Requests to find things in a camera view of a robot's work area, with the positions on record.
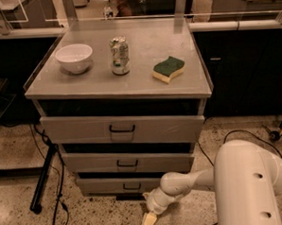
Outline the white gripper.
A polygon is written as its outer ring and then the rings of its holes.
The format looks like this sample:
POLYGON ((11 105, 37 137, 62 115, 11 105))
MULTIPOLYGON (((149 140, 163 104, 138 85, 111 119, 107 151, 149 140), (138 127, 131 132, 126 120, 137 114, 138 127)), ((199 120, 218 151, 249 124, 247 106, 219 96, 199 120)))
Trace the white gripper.
POLYGON ((148 213, 145 213, 141 225, 154 225, 157 215, 165 212, 171 204, 171 197, 160 188, 154 188, 149 193, 143 193, 148 213))

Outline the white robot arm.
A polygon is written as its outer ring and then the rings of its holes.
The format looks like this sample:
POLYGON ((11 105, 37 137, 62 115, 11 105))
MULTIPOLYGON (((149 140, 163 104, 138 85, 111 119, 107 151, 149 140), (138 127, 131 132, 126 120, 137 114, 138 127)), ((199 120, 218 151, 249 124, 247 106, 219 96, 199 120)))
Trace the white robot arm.
POLYGON ((172 202, 192 190, 215 193, 218 225, 282 225, 276 202, 282 193, 282 158, 249 141, 224 143, 212 168, 163 175, 145 194, 148 211, 141 225, 154 225, 172 202))

